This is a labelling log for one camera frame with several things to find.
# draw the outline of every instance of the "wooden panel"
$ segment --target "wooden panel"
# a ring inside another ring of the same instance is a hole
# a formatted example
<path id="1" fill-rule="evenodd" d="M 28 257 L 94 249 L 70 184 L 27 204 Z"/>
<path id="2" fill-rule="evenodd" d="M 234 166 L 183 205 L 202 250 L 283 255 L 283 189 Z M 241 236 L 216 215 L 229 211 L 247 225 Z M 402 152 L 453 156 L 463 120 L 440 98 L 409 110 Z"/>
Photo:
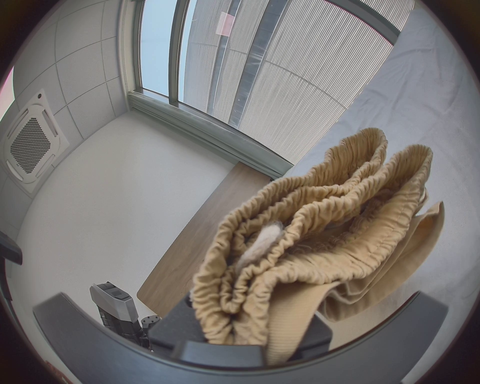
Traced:
<path id="1" fill-rule="evenodd" d="M 165 316 L 192 288 L 192 277 L 220 221 L 269 181 L 267 175 L 243 163 L 233 167 L 157 263 L 138 290 L 138 299 L 159 316 Z"/>

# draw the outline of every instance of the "air vent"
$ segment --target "air vent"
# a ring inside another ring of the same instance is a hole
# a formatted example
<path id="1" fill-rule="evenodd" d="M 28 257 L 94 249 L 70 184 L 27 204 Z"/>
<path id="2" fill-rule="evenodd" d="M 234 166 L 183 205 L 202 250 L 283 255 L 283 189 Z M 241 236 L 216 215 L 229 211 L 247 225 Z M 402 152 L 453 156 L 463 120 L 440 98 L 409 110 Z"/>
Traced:
<path id="1" fill-rule="evenodd" d="M 34 193 L 38 181 L 69 143 L 40 90 L 22 108 L 2 139 L 2 161 L 19 184 Z"/>

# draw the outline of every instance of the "beige fabric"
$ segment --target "beige fabric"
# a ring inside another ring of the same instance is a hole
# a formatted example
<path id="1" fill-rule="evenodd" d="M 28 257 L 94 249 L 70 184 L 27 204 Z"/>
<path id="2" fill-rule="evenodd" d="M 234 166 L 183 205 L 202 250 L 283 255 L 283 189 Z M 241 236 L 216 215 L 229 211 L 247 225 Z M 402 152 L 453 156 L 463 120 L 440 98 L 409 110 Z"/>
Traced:
<path id="1" fill-rule="evenodd" d="M 414 217 L 428 197 L 432 151 L 411 145 L 383 165 L 386 147 L 381 130 L 363 130 L 306 176 L 273 181 L 224 219 L 192 290 L 210 343 L 264 345 L 268 363 L 283 362 L 320 304 L 331 320 L 352 316 L 418 268 L 444 217 L 441 203 Z M 234 281 L 238 257 L 278 220 L 278 242 Z"/>

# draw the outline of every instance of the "white sheet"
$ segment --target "white sheet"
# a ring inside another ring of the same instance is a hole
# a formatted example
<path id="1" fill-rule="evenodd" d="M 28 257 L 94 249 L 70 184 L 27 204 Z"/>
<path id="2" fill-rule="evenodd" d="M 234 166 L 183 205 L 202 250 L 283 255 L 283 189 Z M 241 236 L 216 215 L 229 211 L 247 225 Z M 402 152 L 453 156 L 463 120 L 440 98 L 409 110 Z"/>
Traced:
<path id="1" fill-rule="evenodd" d="M 348 342 L 421 290 L 449 313 L 430 348 L 403 380 L 414 383 L 441 356 L 465 321 L 480 288 L 480 95 L 456 47 L 425 10 L 413 10 L 383 66 L 327 134 L 287 176 L 303 175 L 343 137 L 377 127 L 388 156 L 408 144 L 433 150 L 430 204 L 443 200 L 445 225 L 427 261 L 394 294 L 350 319 L 329 323 L 331 347 Z"/>

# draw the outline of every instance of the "window frame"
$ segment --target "window frame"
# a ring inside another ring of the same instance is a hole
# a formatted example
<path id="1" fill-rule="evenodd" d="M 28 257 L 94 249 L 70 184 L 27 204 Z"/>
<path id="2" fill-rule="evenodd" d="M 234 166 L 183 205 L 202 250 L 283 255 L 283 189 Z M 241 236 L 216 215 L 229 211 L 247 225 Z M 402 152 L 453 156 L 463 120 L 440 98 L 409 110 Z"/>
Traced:
<path id="1" fill-rule="evenodd" d="M 358 17 L 392 45 L 396 42 L 400 31 L 360 0 L 324 1 Z M 168 57 L 168 96 L 142 87 L 140 38 L 144 0 L 127 0 L 126 3 L 122 14 L 124 31 L 119 41 L 119 51 L 123 52 L 122 67 L 125 70 L 122 72 L 126 77 L 124 83 L 129 108 L 146 113 L 231 161 L 241 161 L 273 179 L 282 177 L 293 166 L 292 163 L 234 127 L 178 100 L 180 50 L 190 0 L 177 0 L 175 7 Z M 131 59 L 122 47 L 129 40 L 132 42 Z"/>

